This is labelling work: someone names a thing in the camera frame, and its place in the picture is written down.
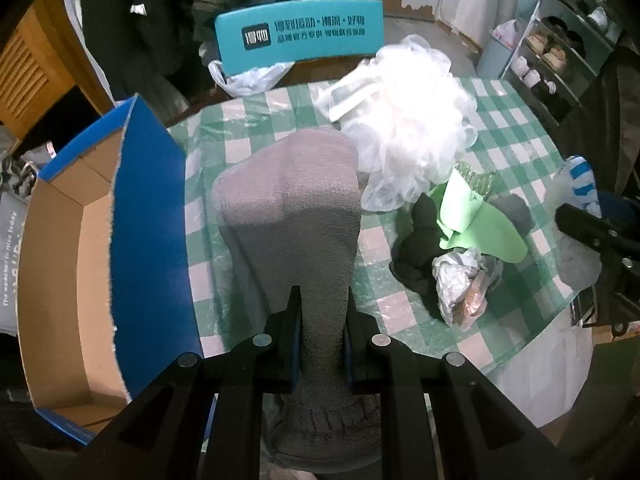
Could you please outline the white blue striped sock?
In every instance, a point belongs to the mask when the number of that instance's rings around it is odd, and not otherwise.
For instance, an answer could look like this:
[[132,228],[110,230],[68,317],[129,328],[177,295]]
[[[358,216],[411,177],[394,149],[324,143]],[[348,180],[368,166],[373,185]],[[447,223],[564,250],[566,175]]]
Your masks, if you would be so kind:
[[569,204],[602,218],[596,178],[588,160],[580,155],[564,160],[552,179],[547,198],[553,209]]

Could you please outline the light green cloth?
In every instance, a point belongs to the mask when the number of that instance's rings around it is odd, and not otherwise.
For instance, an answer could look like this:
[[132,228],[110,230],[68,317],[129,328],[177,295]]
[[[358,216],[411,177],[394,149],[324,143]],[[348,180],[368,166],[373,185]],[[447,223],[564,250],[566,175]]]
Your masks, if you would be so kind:
[[527,246],[512,221],[486,197],[473,192],[457,170],[452,170],[446,184],[434,188],[431,199],[442,230],[440,248],[474,248],[513,264],[527,255]]

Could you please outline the grey plastic bag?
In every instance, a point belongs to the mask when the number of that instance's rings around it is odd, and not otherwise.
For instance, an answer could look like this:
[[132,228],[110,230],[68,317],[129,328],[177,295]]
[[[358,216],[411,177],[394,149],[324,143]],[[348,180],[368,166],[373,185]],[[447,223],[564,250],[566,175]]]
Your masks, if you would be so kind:
[[437,304],[449,326],[466,332],[485,313],[487,295],[500,281],[503,262],[477,249],[454,249],[434,259]]

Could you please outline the black sock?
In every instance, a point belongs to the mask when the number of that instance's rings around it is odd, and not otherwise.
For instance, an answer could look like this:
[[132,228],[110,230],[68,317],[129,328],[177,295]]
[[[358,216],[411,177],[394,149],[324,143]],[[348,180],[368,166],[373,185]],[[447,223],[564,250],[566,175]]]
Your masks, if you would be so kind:
[[392,249],[390,272],[412,292],[418,294],[426,310],[442,320],[439,313],[436,280],[432,264],[445,251],[439,247],[442,230],[437,224],[437,208],[430,196],[422,194],[410,211],[412,230]]

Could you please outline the grey knitted cloth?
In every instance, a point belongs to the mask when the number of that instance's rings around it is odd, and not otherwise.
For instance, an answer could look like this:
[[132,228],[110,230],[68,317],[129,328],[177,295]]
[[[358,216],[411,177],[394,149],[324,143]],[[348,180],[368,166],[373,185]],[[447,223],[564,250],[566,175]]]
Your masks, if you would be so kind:
[[265,407],[280,466],[337,474],[378,460],[380,401],[347,387],[343,336],[360,232],[357,151],[330,128],[296,130],[224,170],[212,200],[250,327],[302,294],[294,391]]

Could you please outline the green checked tablecloth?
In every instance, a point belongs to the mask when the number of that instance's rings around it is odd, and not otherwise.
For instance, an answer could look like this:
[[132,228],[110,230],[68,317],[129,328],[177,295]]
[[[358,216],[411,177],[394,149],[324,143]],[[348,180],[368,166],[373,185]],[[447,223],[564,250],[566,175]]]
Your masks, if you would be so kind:
[[[528,253],[506,266],[489,294],[487,311],[458,330],[426,310],[420,297],[390,273],[390,252],[410,222],[405,211],[361,219],[352,292],[359,310],[385,333],[427,356],[459,351],[480,370],[508,362],[566,311],[573,291],[556,270],[552,225],[544,194],[561,156],[544,127],[503,80],[466,78],[476,99],[478,138],[465,160],[495,177],[498,192],[520,196],[535,222]],[[186,151],[186,248],[193,307],[206,356],[226,352],[253,333],[235,284],[232,262],[218,231],[212,186],[221,171],[300,128],[324,118],[314,108],[322,84],[298,84],[204,108],[179,122],[171,135]]]

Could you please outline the green bubble wrap piece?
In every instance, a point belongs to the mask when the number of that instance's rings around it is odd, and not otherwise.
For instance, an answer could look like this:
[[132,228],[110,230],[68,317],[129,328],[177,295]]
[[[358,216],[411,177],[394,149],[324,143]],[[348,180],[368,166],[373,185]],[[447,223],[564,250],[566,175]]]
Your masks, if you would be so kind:
[[459,160],[454,169],[473,192],[483,197],[491,194],[496,176],[494,172],[476,172],[464,160]]

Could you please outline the blue cardboard box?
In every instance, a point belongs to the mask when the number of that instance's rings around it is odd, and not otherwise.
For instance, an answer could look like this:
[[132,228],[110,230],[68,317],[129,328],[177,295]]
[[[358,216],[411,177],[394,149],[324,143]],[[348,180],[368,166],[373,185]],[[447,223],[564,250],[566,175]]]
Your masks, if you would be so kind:
[[184,220],[186,156],[134,96],[40,171],[17,272],[32,405],[89,442],[171,362],[202,350]]

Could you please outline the light blue trash bin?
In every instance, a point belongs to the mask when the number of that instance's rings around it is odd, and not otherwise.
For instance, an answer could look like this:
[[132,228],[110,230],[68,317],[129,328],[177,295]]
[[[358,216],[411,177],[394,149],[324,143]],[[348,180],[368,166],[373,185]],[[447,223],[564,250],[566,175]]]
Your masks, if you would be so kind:
[[484,79],[500,79],[506,64],[508,64],[513,49],[503,44],[493,36],[489,37],[488,43],[480,58],[478,59],[475,73]]

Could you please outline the shoe rack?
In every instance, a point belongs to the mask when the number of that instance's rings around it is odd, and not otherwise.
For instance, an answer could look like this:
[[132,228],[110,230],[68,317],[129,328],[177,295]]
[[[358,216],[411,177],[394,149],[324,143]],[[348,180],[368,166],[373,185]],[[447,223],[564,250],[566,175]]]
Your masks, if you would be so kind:
[[606,0],[538,0],[501,77],[547,128],[558,128],[620,42]]

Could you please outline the white mesh bath sponge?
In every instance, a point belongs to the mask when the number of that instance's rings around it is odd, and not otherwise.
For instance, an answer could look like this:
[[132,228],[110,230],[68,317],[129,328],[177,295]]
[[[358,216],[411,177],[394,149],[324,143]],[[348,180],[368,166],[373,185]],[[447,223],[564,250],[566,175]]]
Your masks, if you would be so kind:
[[357,150],[365,211],[415,203],[448,181],[477,140],[476,99],[451,73],[450,58],[419,35],[361,61],[322,90],[314,107]]

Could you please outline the grey tote bag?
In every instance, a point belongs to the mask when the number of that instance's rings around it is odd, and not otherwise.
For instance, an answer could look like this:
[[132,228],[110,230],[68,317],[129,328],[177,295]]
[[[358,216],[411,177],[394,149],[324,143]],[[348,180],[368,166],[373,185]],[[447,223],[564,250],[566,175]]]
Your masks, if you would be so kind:
[[0,206],[0,330],[17,335],[16,294],[18,259],[28,203],[8,191],[1,192]]

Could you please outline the white plastic bag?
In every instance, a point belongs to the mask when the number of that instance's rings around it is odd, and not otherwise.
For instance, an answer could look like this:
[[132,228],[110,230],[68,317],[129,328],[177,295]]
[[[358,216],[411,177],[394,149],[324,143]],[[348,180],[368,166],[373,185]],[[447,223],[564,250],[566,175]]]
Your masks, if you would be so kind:
[[226,75],[222,63],[213,60],[208,64],[210,76],[215,84],[232,98],[246,98],[272,90],[292,70],[294,62],[277,63],[258,67],[237,75]]

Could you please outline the teal shoe box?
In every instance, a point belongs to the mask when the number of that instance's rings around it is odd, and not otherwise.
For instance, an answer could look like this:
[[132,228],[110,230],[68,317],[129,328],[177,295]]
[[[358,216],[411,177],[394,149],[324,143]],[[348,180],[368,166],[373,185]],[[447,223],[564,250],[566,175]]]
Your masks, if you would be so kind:
[[228,75],[277,63],[375,54],[384,44],[380,0],[291,0],[221,14],[215,32]]

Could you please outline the black hanging jacket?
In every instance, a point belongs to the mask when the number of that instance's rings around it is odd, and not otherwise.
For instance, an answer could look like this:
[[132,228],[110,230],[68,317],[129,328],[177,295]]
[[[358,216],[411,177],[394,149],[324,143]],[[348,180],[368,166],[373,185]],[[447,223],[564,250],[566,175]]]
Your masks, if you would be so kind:
[[190,100],[206,85],[193,40],[192,0],[80,0],[86,45],[112,96],[142,93],[157,77]]

